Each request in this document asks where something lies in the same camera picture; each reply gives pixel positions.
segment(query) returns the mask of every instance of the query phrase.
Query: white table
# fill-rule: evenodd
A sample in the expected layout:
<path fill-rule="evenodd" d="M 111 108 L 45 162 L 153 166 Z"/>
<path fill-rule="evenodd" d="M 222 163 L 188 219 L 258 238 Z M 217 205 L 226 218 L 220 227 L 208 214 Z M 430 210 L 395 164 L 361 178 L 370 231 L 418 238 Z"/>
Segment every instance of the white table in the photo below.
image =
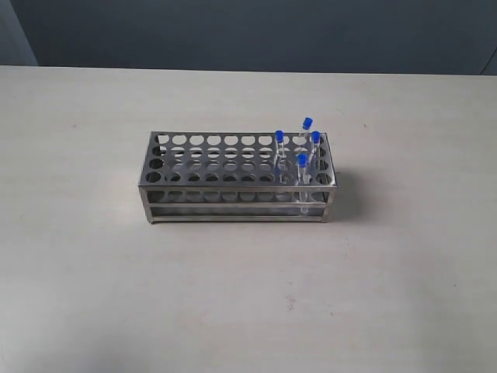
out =
<path fill-rule="evenodd" d="M 497 78 L 0 68 L 0 372 L 497 366 Z M 328 224 L 149 225 L 149 131 L 332 139 Z"/>

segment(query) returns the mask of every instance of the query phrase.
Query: table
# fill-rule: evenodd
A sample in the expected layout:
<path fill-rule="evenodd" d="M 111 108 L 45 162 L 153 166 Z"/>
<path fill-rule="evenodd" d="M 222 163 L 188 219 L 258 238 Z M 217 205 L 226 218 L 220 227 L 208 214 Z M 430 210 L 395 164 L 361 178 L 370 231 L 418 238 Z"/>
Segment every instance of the table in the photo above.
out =
<path fill-rule="evenodd" d="M 496 103 L 496 77 L 0 67 L 0 372 L 494 371 Z M 146 222 L 150 131 L 305 116 L 332 222 Z"/>

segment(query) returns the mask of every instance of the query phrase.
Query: metal rack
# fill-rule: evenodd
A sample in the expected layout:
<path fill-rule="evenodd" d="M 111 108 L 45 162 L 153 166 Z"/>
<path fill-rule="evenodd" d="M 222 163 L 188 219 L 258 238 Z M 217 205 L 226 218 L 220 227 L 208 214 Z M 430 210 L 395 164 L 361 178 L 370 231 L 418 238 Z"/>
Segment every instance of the metal rack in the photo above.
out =
<path fill-rule="evenodd" d="M 272 133 L 151 132 L 138 184 L 147 220 L 327 222 L 338 188 L 328 137 L 309 184 L 296 185 L 297 155 L 308 151 L 297 136 L 285 136 L 281 171 Z"/>

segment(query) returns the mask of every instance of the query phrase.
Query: stainless steel test tube rack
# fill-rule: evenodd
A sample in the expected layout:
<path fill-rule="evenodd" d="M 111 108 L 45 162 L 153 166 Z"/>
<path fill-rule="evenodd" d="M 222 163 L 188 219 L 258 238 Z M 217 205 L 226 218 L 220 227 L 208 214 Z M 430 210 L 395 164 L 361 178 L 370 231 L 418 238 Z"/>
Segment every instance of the stainless steel test tube rack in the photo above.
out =
<path fill-rule="evenodd" d="M 328 137 L 309 184 L 297 185 L 297 155 L 308 152 L 297 136 L 285 135 L 282 171 L 272 133 L 151 132 L 138 184 L 147 220 L 327 222 L 338 188 Z"/>

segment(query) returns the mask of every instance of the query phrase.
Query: blue test tube cap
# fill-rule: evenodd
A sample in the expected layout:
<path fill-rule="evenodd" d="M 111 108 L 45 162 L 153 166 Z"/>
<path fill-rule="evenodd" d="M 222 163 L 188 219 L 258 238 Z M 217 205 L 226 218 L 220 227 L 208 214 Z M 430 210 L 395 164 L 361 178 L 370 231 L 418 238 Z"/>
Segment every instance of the blue test tube cap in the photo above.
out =
<path fill-rule="evenodd" d="M 308 155 L 304 153 L 300 153 L 297 157 L 297 163 L 300 167 L 305 167 L 308 163 Z"/>
<path fill-rule="evenodd" d="M 319 143 L 319 139 L 321 138 L 321 134 L 319 133 L 319 131 L 312 131 L 312 142 L 314 142 L 315 144 Z"/>
<path fill-rule="evenodd" d="M 276 142 L 278 142 L 278 143 L 283 142 L 283 136 L 284 136 L 283 131 L 276 131 L 276 133 L 274 135 L 276 137 Z"/>
<path fill-rule="evenodd" d="M 306 117 L 302 124 L 302 128 L 307 131 L 309 128 L 311 128 L 311 125 L 312 125 L 312 118 Z"/>

